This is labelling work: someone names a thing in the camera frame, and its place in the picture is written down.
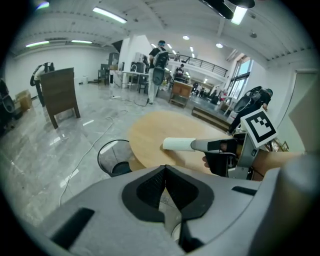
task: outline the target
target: black and white fiducial marker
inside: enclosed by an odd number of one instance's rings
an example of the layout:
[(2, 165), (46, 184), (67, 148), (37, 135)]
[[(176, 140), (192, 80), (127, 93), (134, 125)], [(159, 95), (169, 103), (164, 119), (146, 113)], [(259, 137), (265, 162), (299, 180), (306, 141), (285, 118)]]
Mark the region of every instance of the black and white fiducial marker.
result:
[(263, 108), (241, 117), (240, 120), (241, 128), (246, 129), (256, 148), (271, 141), (278, 135), (276, 128)]

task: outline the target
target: wooden desk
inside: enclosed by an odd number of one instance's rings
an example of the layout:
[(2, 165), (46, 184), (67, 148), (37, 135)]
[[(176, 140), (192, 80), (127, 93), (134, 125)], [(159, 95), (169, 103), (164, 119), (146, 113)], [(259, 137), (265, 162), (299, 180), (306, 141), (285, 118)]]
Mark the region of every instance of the wooden desk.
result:
[(174, 81), (169, 103), (176, 103), (185, 107), (191, 95), (193, 86), (183, 82)]
[(141, 117), (128, 132), (131, 149), (137, 163), (130, 163), (133, 171), (141, 167), (150, 168), (160, 165), (181, 166), (191, 170), (212, 174), (204, 166), (204, 153), (195, 151), (163, 150), (162, 143), (167, 137), (197, 139), (227, 139), (228, 135), (172, 111), (155, 111)]

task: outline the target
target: white table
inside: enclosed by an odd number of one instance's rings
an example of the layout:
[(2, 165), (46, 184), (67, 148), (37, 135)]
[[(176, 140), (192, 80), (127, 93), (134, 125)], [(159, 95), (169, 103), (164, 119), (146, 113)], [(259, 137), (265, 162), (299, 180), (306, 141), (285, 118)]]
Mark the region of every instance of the white table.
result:
[[(131, 84), (128, 83), (128, 86), (129, 86), (129, 85), (130, 85), (130, 86), (133, 85), (133, 77), (134, 77), (134, 75), (138, 75), (138, 83), (139, 83), (139, 80), (140, 80), (140, 76), (146, 76), (146, 77), (149, 76), (149, 74), (139, 73), (139, 72), (134, 72), (134, 71), (123, 71), (122, 73), (123, 73), (123, 74), (129, 74), (129, 77), (130, 77), (130, 75), (131, 75)], [(123, 77), (123, 78), (122, 78), (122, 84), (126, 84), (126, 82), (124, 82), (124, 81), (125, 81), (125, 78)]]

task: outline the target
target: railing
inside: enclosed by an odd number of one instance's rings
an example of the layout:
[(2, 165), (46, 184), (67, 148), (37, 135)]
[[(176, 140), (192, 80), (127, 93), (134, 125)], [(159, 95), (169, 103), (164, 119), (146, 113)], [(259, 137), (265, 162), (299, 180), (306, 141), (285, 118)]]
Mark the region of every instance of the railing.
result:
[(169, 53), (169, 58), (171, 60), (180, 62), (180, 63), (187, 63), (189, 65), (195, 66), (195, 67), (199, 67), (202, 68), (204, 70), (208, 70), (211, 72), (214, 72), (220, 76), (225, 77), (226, 73), (228, 72), (227, 69), (214, 65), (210, 62), (198, 59), (198, 58), (192, 58), (186, 55), (181, 55), (181, 54), (173, 54), (173, 53)]

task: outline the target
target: wooden cabinet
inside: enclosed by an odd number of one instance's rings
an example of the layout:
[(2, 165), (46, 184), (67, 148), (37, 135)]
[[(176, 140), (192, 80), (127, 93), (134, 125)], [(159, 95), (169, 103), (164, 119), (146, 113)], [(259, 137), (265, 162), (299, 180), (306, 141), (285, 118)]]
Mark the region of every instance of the wooden cabinet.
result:
[(192, 88), (193, 87), (189, 84), (175, 81), (173, 83), (169, 103), (175, 103), (185, 107), (191, 95)]

